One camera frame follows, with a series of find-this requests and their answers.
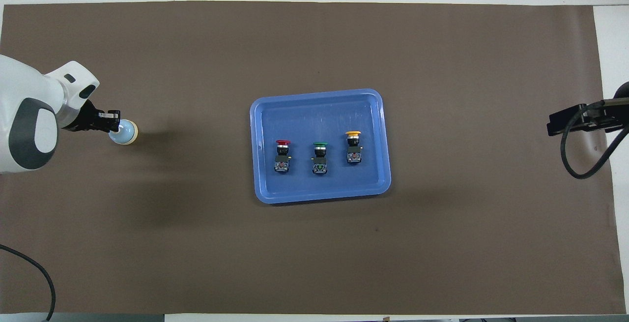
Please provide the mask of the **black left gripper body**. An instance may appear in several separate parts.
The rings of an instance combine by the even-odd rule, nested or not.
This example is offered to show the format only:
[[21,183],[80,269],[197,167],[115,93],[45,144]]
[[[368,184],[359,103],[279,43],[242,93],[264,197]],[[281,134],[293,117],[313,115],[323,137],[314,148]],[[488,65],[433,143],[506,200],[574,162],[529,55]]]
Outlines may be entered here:
[[61,127],[70,132],[100,131],[99,123],[101,110],[97,109],[92,101],[86,100],[76,118],[68,125]]

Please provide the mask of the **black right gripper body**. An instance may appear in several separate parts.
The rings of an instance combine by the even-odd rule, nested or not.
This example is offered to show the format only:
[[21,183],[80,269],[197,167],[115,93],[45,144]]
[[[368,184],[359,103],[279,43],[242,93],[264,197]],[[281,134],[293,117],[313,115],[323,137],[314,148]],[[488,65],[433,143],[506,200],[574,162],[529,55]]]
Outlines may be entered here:
[[605,132],[618,131],[629,124],[629,83],[623,83],[611,99],[591,103],[586,112],[589,119],[586,132],[603,129]]

